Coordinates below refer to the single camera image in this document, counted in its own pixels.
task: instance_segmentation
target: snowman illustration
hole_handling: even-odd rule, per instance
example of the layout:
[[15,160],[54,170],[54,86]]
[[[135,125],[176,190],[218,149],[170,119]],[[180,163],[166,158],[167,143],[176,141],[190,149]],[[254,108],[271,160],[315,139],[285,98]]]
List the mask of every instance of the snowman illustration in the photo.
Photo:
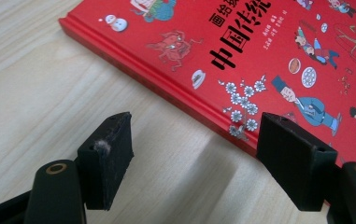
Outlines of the snowman illustration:
[[128,22],[125,19],[117,18],[114,15],[107,15],[105,17],[107,25],[111,27],[114,31],[121,32],[125,30],[128,26]]

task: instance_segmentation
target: book cover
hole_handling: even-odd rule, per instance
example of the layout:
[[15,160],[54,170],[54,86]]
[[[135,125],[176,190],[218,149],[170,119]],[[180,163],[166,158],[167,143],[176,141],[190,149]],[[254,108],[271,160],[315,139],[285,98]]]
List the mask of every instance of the book cover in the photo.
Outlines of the book cover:
[[270,112],[356,161],[356,0],[85,0],[60,24],[250,155]]

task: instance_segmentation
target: blue hat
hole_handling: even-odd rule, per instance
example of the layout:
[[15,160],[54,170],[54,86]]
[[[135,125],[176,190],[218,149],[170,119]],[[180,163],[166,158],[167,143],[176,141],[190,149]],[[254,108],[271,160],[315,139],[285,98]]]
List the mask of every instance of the blue hat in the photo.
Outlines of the blue hat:
[[274,77],[274,79],[271,81],[273,86],[277,89],[278,92],[281,92],[283,88],[287,87],[286,82],[284,82],[279,75]]

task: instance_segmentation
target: book spine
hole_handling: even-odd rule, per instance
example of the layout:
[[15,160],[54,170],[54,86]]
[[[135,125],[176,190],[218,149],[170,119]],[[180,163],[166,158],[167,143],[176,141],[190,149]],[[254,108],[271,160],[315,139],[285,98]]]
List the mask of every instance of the book spine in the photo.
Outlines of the book spine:
[[256,137],[248,136],[249,141],[243,141],[230,135],[227,130],[223,130],[221,123],[218,124],[216,122],[217,120],[224,119],[221,117],[221,115],[216,115],[215,113],[209,112],[209,109],[204,108],[206,107],[205,105],[201,104],[200,102],[195,102],[192,97],[185,97],[184,94],[182,94],[182,91],[173,90],[177,87],[174,88],[174,86],[170,83],[169,85],[165,85],[166,82],[161,83],[159,78],[155,79],[142,76],[141,74],[154,72],[154,69],[153,71],[149,71],[149,66],[146,70],[143,64],[133,64],[134,60],[129,56],[124,56],[122,49],[110,50],[108,48],[109,46],[106,46],[105,43],[102,43],[104,40],[101,40],[91,28],[86,27],[86,25],[80,23],[70,13],[65,18],[59,19],[59,23],[61,24],[64,32],[78,41],[81,45],[85,46],[93,53],[99,55],[101,58],[111,63],[120,69],[123,73],[132,77],[146,88],[163,97],[172,105],[184,111],[194,119],[197,119],[213,132],[219,134],[237,147],[243,149],[245,152],[250,154],[250,156],[255,156],[255,148],[257,144]]

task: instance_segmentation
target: wood grain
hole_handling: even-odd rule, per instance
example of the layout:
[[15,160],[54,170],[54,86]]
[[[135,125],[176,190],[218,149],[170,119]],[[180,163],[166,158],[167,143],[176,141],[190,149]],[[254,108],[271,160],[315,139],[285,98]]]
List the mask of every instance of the wood grain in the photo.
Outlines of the wood grain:
[[0,203],[130,111],[135,157],[88,223],[326,223],[327,206],[298,211],[258,161],[66,36],[78,3],[0,0]]

